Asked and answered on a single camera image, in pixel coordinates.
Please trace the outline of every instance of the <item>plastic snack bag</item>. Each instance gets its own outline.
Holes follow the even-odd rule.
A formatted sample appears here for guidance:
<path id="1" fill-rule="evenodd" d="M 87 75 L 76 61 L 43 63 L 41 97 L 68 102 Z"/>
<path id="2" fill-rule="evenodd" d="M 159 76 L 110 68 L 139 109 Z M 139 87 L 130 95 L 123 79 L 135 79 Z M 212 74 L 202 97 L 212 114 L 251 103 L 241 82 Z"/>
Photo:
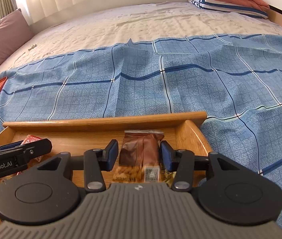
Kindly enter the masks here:
<path id="1" fill-rule="evenodd" d="M 161 166 L 159 142 L 164 133 L 159 130 L 126 130 L 114 182 L 159 182 Z"/>

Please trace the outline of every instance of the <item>mauve pillow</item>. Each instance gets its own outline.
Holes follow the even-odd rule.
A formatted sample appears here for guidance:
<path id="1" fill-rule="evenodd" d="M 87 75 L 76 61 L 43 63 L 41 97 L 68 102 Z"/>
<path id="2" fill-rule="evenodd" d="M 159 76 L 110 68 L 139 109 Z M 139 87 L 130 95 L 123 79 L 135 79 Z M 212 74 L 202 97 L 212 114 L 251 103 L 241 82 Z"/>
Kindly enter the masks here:
<path id="1" fill-rule="evenodd" d="M 0 65 L 33 36 L 20 9 L 2 18 L 0 20 Z"/>

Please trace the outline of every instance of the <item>gray ribbed panel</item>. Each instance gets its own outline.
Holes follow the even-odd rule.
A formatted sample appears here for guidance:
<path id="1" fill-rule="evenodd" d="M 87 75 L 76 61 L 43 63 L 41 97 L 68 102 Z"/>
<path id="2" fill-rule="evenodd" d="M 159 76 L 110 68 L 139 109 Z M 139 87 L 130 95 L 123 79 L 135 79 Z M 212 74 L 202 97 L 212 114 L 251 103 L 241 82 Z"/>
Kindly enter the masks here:
<path id="1" fill-rule="evenodd" d="M 34 227 L 3 222 L 0 239 L 282 239 L 270 222 L 255 227 L 224 224 L 204 213 L 189 193 L 170 190 L 165 183 L 113 183 L 102 193 L 86 196 L 66 218 Z"/>

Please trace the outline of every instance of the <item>white barcode label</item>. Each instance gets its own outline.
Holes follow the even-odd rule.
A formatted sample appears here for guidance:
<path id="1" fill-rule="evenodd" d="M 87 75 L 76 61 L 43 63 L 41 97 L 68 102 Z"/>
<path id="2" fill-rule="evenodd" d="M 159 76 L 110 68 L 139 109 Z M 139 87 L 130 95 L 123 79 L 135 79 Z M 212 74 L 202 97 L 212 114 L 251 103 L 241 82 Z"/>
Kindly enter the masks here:
<path id="1" fill-rule="evenodd" d="M 144 168 L 144 182 L 158 182 L 160 177 L 160 167 L 151 166 Z"/>

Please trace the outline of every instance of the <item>blue plaid blanket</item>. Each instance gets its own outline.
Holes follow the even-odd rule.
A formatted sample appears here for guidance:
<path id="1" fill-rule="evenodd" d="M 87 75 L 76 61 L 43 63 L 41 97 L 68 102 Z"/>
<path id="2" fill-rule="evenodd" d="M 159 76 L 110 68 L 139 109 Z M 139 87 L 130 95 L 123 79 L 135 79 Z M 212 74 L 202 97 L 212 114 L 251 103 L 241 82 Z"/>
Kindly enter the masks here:
<path id="1" fill-rule="evenodd" d="M 282 36 L 160 38 L 48 57 L 0 75 L 4 121 L 205 110 L 212 148 L 282 188 Z M 282 213 L 277 223 L 282 227 Z"/>

